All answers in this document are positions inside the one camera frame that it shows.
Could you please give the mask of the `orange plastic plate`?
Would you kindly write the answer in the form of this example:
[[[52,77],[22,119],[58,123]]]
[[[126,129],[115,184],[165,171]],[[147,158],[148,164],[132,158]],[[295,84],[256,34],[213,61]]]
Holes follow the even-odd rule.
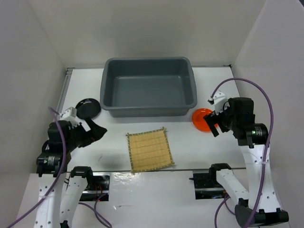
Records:
[[[192,123],[193,125],[201,132],[210,133],[211,130],[204,120],[204,116],[211,114],[212,110],[207,108],[199,108],[195,110],[192,114]]]

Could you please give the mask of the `square bamboo mat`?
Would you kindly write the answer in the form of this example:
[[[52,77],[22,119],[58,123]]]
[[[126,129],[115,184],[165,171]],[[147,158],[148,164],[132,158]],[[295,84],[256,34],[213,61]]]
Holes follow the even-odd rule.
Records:
[[[127,133],[131,172],[148,172],[174,165],[166,128],[142,133]]]

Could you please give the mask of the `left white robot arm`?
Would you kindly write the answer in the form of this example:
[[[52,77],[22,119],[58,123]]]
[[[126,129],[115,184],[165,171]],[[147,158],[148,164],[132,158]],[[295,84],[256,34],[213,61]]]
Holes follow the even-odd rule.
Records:
[[[100,140],[107,132],[90,118],[85,122],[89,131],[72,120],[59,120],[49,125],[48,140],[37,158],[40,204],[34,223],[36,228],[70,228],[82,192],[94,186],[91,167],[76,166],[70,173],[66,192],[62,192],[71,152]]]

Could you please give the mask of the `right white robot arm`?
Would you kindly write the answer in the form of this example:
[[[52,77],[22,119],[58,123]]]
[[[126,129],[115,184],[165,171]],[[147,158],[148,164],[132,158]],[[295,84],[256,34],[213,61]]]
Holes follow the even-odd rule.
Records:
[[[270,170],[268,129],[255,122],[254,102],[250,98],[227,98],[223,94],[208,100],[215,110],[204,116],[212,134],[232,131],[244,157],[249,188],[246,189],[226,163],[212,164],[208,181],[222,186],[235,204],[235,217],[242,228],[273,226],[289,221],[276,197]]]

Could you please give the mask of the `grey plastic bin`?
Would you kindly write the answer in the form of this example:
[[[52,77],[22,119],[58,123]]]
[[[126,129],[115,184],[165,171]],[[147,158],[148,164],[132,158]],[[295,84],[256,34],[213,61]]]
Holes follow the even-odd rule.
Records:
[[[100,105],[112,117],[184,116],[197,105],[186,57],[111,58],[104,66]]]

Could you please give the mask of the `black round plate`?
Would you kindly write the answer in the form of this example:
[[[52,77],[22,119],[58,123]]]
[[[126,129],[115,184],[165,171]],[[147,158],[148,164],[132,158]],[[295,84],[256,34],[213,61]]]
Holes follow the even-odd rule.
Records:
[[[83,99],[76,105],[76,115],[82,120],[86,118],[94,119],[100,112],[100,103],[94,98]]]

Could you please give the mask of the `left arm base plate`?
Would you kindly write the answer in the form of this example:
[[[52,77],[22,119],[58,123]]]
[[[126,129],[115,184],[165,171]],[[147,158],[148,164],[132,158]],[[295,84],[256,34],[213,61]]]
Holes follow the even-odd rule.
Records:
[[[88,168],[71,171],[69,178],[64,180],[66,192],[63,201],[108,201],[110,176],[95,176]]]

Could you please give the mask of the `aluminium table edge rail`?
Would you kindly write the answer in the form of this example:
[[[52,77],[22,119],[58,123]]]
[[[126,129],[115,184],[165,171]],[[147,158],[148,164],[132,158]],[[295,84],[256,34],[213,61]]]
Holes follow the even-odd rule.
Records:
[[[73,70],[74,70],[73,67],[68,68],[66,70],[66,75],[64,78],[63,86],[62,86],[61,93],[60,93],[59,100],[58,100],[57,107],[56,107],[56,111],[58,113],[62,112],[62,110],[63,110],[63,106],[64,106],[64,102],[65,102],[65,98],[67,95],[67,90],[68,90],[68,86],[69,86],[69,82],[70,82]]]

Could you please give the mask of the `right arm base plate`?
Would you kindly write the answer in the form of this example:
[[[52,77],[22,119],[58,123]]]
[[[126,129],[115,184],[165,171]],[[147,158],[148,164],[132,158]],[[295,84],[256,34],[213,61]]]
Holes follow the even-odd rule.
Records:
[[[223,199],[225,196],[224,188],[216,184],[208,170],[193,171],[193,176],[189,178],[193,182],[196,200]]]

